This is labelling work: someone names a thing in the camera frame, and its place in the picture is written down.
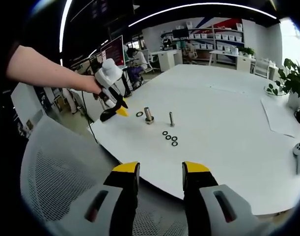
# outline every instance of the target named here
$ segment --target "ceiling light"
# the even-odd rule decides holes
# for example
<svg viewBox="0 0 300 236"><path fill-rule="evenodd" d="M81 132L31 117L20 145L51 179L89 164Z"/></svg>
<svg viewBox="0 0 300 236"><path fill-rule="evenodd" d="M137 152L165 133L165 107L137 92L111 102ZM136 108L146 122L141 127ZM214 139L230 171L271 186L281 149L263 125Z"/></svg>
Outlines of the ceiling light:
<svg viewBox="0 0 300 236"><path fill-rule="evenodd" d="M67 0L65 8L62 13L61 23L60 23L60 32L59 32L59 52L62 52L62 42L63 42L63 32L65 30L66 19L68 11L70 8L72 0Z"/></svg>
<svg viewBox="0 0 300 236"><path fill-rule="evenodd" d="M97 49L95 49L93 52L91 52L91 54L88 56L88 58L89 58L90 56L92 56L92 54L95 53L96 51L97 51Z"/></svg>
<svg viewBox="0 0 300 236"><path fill-rule="evenodd" d="M172 8L163 10L163 11L156 12L156 13L154 13L154 14L151 14L151 15L149 15L149 16L147 16L147 17L144 17L144 18L142 18L142 19L140 19L140 20L138 20L138 21L136 21L136 22L134 22L134 23L128 25L128 27L131 27L131 26L133 26L133 25L135 25L135 24L137 24L137 23L139 23L139 22L141 22L141 21L143 21L143 20L146 20L146 19L148 19L148 18L150 18L150 17L152 17L152 16L156 16L156 15L159 15L159 14L164 13L164 12L167 12L167 11L172 11L172 10L179 9L179 8L183 8L183 7L187 7L187 6L201 6L201 5L225 5L225 6L236 6L236 7L241 7L241 8L245 8L245 9L248 9L248 10L253 10L253 11L256 11L256 12L260 12L260 13L262 13L262 14L264 14L264 15L267 15L267 16L273 18L273 19L276 19L275 16L270 15L269 13L266 13L266 12L264 12L264 11L261 11L261 10L258 10L258 9L256 9L256 8L249 7L249 6L243 6L243 5L232 4L232 3L222 3L222 2L202 2L202 3L193 3L193 4L187 4L187 5L176 6L176 7L172 7Z"/></svg>

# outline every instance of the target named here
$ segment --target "human arm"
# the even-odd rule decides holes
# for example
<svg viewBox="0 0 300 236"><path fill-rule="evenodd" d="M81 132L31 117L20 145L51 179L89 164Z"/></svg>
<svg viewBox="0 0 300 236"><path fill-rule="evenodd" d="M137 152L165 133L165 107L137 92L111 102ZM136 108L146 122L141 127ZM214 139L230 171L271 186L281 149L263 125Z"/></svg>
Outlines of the human arm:
<svg viewBox="0 0 300 236"><path fill-rule="evenodd" d="M69 88L99 94L94 76L80 75L58 65L30 47L19 46L6 75L9 79L41 87Z"/></svg>

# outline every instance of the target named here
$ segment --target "ceiling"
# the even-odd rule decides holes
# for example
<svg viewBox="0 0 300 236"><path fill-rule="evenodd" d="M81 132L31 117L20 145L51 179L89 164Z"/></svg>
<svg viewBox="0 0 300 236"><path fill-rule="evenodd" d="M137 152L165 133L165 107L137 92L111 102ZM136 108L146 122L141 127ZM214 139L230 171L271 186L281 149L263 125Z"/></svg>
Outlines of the ceiling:
<svg viewBox="0 0 300 236"><path fill-rule="evenodd" d="M255 21L266 27L278 20L262 13L240 7L222 5L190 6L168 11L128 27L129 24L171 7L197 2L218 2L215 0L72 0L64 28L62 53L59 53L59 30L66 0L51 0L42 11L33 16L27 24L24 44L34 47L49 59L65 66L86 58L107 39L120 34L129 41L132 35L142 29L158 24L193 17L228 17ZM280 18L269 0L223 1L250 6Z"/></svg>

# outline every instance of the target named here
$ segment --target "black cable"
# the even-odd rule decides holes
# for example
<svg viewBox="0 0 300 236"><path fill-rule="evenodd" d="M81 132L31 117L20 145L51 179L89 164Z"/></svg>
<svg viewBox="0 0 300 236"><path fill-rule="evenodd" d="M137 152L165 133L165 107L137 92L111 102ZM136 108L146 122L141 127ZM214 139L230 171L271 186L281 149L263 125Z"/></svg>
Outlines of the black cable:
<svg viewBox="0 0 300 236"><path fill-rule="evenodd" d="M82 94L82 100L83 100L84 109L85 109L85 119L87 120L87 123L89 124L90 130L91 130L91 132L92 132L92 134L93 134L93 137L94 137L95 142L96 142L97 144L99 144L99 143L97 142L97 140L96 140L95 134L94 134L94 132L93 132L93 130L92 130L92 127L91 127L91 124L90 124L90 121L89 121L89 118L88 118L88 114L87 114L87 109L86 109L86 105L85 105L85 100L84 100L83 91L81 91L81 94Z"/></svg>

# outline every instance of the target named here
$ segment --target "window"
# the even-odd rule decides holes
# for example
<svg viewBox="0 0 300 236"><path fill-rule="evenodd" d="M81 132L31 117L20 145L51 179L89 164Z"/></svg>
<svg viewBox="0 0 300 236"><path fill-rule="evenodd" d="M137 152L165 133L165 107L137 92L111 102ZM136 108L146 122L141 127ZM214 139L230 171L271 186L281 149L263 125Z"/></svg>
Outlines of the window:
<svg viewBox="0 0 300 236"><path fill-rule="evenodd" d="M140 47L140 44L139 44L139 41L135 41L135 42L130 42L130 43L128 43L128 47L129 48L135 48L135 49L140 49L141 47Z"/></svg>
<svg viewBox="0 0 300 236"><path fill-rule="evenodd" d="M300 64L300 31L291 19L281 20L283 61L286 58Z"/></svg>

